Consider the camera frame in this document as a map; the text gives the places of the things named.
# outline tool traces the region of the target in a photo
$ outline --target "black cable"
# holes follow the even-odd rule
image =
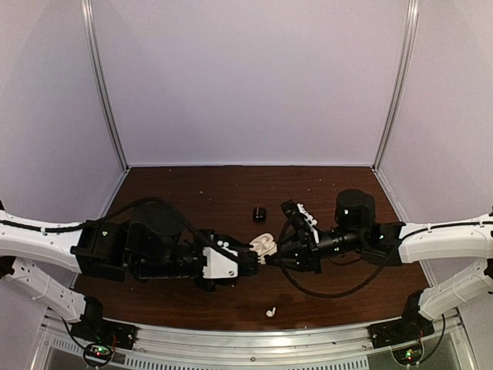
[[[426,356],[425,358],[423,358],[422,360],[420,360],[418,362],[418,364],[422,364],[423,362],[426,362],[430,359],[430,357],[432,355],[434,355],[434,353],[437,351],[438,347],[440,347],[440,343],[441,341],[443,341],[444,339],[444,336],[445,336],[445,327],[447,326],[446,325],[446,320],[445,320],[445,315],[444,314],[441,314],[441,319],[443,320],[444,324],[443,324],[443,328],[441,329],[441,334],[440,334],[440,338],[438,339],[438,342],[437,344],[435,345],[435,347],[431,350],[431,352],[428,354],[428,356]]]
[[[410,232],[409,234],[405,235],[401,241],[404,241],[405,239],[412,237],[413,235],[422,233],[423,231],[428,231],[428,230],[434,230],[434,229],[441,229],[441,228],[446,228],[446,227],[456,227],[456,226],[476,226],[480,225],[480,222],[476,221],[471,221],[471,222],[456,222],[456,223],[451,223],[451,224],[441,224],[441,225],[434,225],[431,226],[429,229],[428,228],[423,228],[419,230],[415,230]],[[493,221],[485,221],[482,224],[487,224],[487,225],[492,225]],[[280,232],[279,238],[277,240],[281,241],[284,239],[284,235],[287,232],[287,229],[290,226],[290,220],[286,221],[286,223],[283,226],[283,229]],[[348,295],[351,295],[353,293],[356,293],[360,289],[366,287],[368,284],[370,284],[385,268],[387,265],[388,261],[394,256],[394,254],[399,250],[400,244],[396,244],[392,247],[392,249],[389,251],[389,254],[385,258],[384,262],[382,265],[380,265],[367,279],[365,279],[363,282],[355,286],[354,288],[351,288],[348,291],[343,291],[341,293],[335,293],[335,294],[325,294],[325,293],[320,293],[318,291],[311,291],[310,289],[306,289],[305,287],[301,286],[300,283],[298,283],[294,277],[291,276],[289,271],[286,269],[286,266],[284,266],[283,259],[281,257],[282,255],[282,245],[277,245],[277,262],[279,264],[279,267],[281,271],[283,272],[284,276],[286,279],[299,291],[302,291],[303,293],[307,295],[311,295],[312,297],[318,297],[318,298],[342,298],[346,297]]]
[[[113,350],[110,349],[107,345],[103,345],[101,343],[89,343],[87,346],[83,346],[79,343],[79,341],[77,341],[77,339],[75,339],[75,337],[72,335],[72,333],[70,332],[70,328],[69,328],[69,325],[67,324],[67,321],[65,321],[64,318],[62,318],[62,321],[63,321],[63,325],[65,326],[65,329],[67,331],[67,333],[69,334],[69,337],[72,339],[72,341],[79,347],[82,349],[82,358],[84,359],[84,362],[86,363],[86,365],[92,367],[92,368],[102,368],[103,366],[106,366],[109,364],[109,362],[111,361],[112,357],[113,357]],[[104,355],[102,357],[96,357],[94,352],[92,352],[90,350],[90,348],[93,346],[93,345],[97,345],[98,347],[103,347],[105,348],[106,350],[108,350],[109,354],[108,355]],[[97,359],[100,359],[102,360],[102,362],[96,362],[96,361],[93,361],[93,360],[90,360],[87,358],[87,356],[89,357],[92,357],[92,358],[97,358]]]
[[[329,262],[331,262],[334,266],[338,266],[338,267],[345,267],[345,266],[349,266],[350,264],[355,264],[359,261],[361,261],[363,258],[362,257],[359,257],[359,258],[356,258],[355,260],[352,260],[352,261],[349,261],[349,262],[335,262],[335,261],[332,261],[330,259],[330,257],[327,258],[329,260]]]
[[[284,239],[284,234],[286,233],[288,227],[290,226],[290,221],[286,221],[286,223],[283,226],[282,231],[280,232],[279,236],[279,241]],[[283,259],[281,257],[282,255],[282,246],[277,246],[277,261],[279,263],[280,269],[283,272],[284,276],[286,279],[299,291],[302,291],[305,294],[311,295],[313,297],[318,297],[318,298],[342,298],[346,297],[348,295],[351,295],[360,289],[366,287],[368,284],[370,284],[378,275],[379,273],[382,272],[382,270],[385,268],[385,265],[388,263],[388,261],[394,256],[395,252],[397,252],[398,245],[392,248],[392,250],[389,252],[388,256],[385,258],[384,263],[379,266],[366,280],[364,280],[362,283],[358,284],[356,287],[351,288],[348,291],[343,291],[341,293],[335,293],[335,294],[325,294],[325,293],[320,293],[317,291],[311,291],[310,289],[306,289],[305,287],[302,287],[300,283],[298,283],[289,273],[289,271],[286,269],[286,266],[284,266]]]
[[[87,227],[94,227],[96,225],[102,224],[103,222],[106,222],[107,220],[111,220],[116,216],[119,216],[120,214],[126,212],[127,210],[130,210],[132,208],[135,208],[143,204],[151,204],[151,203],[162,204],[166,208],[166,210],[168,210],[176,218],[176,220],[178,220],[196,239],[200,240],[207,247],[211,247],[217,253],[221,254],[222,256],[226,257],[229,260],[232,260],[233,262],[236,262],[237,264],[240,264],[242,262],[241,259],[239,259],[234,254],[230,253],[228,250],[225,250],[215,245],[209,238],[205,237],[202,233],[200,233],[200,231],[198,231],[174,206],[167,203],[163,198],[159,198],[159,197],[146,197],[146,198],[134,200],[133,202],[128,203],[127,205],[120,208],[119,210],[112,212],[104,217],[101,217],[97,220],[89,220],[86,222],[82,222],[81,224],[75,226],[41,228],[39,226],[20,224],[18,222],[14,222],[10,220],[0,220],[0,224],[4,224],[6,226],[11,226],[11,227],[18,227],[21,229],[26,229],[31,231],[38,231],[42,233],[59,233],[59,234],[70,233],[73,231],[85,229]]]

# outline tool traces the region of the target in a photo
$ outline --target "metal frame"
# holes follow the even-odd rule
[[[106,81],[102,71],[101,55],[99,54],[98,39],[96,36],[96,25],[92,14],[92,0],[82,0],[81,6],[82,19],[86,28],[87,42],[89,46],[89,55],[91,57],[91,64],[94,71],[94,77],[96,79],[99,101],[101,102],[102,112],[104,114],[106,126],[109,132],[109,138],[111,139],[113,149],[115,150],[120,169],[122,171],[127,171],[129,169],[129,165],[126,161],[122,142],[116,128],[115,117],[109,102],[108,88],[106,86]]]
[[[392,94],[391,105],[388,110],[384,132],[382,134],[377,156],[375,157],[373,165],[375,171],[380,169],[385,151],[387,149],[388,141],[391,137],[392,129],[394,128],[395,120],[397,119],[397,111],[404,92],[404,81],[406,79],[407,72],[409,71],[409,65],[411,63],[411,56],[414,48],[414,40],[416,39],[418,17],[419,0],[409,0],[406,24],[404,27],[404,38],[402,40],[401,59],[399,61],[397,78],[395,80],[394,92]]]
[[[369,324],[287,331],[194,331],[137,325],[134,349],[118,350],[119,362],[124,368],[155,370],[165,365],[196,370],[253,367],[308,370],[325,365],[338,369],[337,364],[364,362],[368,355],[389,351],[390,348],[372,348]],[[442,321],[437,320],[434,326],[434,337],[437,337],[441,334]],[[30,369],[43,369],[51,347],[80,355],[53,311],[48,310],[40,332],[39,347],[32,356]],[[446,332],[454,339],[462,370],[477,369],[457,310],[447,314]]]

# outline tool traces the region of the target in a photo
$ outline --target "black bracket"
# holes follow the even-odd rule
[[[433,322],[419,314],[421,293],[417,291],[409,296],[402,318],[370,325],[368,331],[374,348],[416,341],[434,333]]]
[[[15,259],[16,257],[13,256],[0,257],[0,279],[5,275],[14,274],[15,271],[12,268],[12,265],[14,264]]]
[[[81,316],[81,321],[72,325],[70,334],[86,341],[113,346],[116,339],[116,347],[133,349],[137,328],[134,325],[122,324],[102,318],[102,304],[93,297],[86,297],[86,310]]]

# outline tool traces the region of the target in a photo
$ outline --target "white backdrop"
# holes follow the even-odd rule
[[[0,2],[0,199],[21,217],[98,217],[121,176],[80,9],[79,0]],[[27,368],[44,313],[0,283],[1,369]]]
[[[422,1],[411,71],[382,170],[412,221],[475,217],[493,204],[493,2]],[[432,261],[439,281],[470,261]],[[493,297],[461,307],[491,369]]]
[[[406,0],[94,1],[129,164],[372,164],[406,11]]]

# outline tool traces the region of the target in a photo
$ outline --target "brown wooden surface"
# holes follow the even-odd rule
[[[113,205],[115,210],[145,196],[165,197],[199,228],[213,228],[248,242],[270,232],[277,237],[284,217],[280,204],[302,201],[322,229],[334,226],[337,192],[356,187],[374,195],[380,222],[397,218],[368,168],[348,167],[178,167],[132,169]],[[252,209],[267,208],[267,222],[255,224]],[[346,256],[348,261],[354,256]],[[349,267],[324,264],[324,272],[297,274],[307,288],[334,293],[359,284],[375,269],[366,262]],[[308,297],[291,286],[276,267],[263,267],[237,286],[203,292],[190,280],[141,284],[80,276],[75,289],[97,297],[105,315],[141,324],[216,330],[319,328],[391,318],[407,296],[427,287],[419,264],[387,267],[365,289],[333,300]],[[277,307],[273,318],[265,312]]]

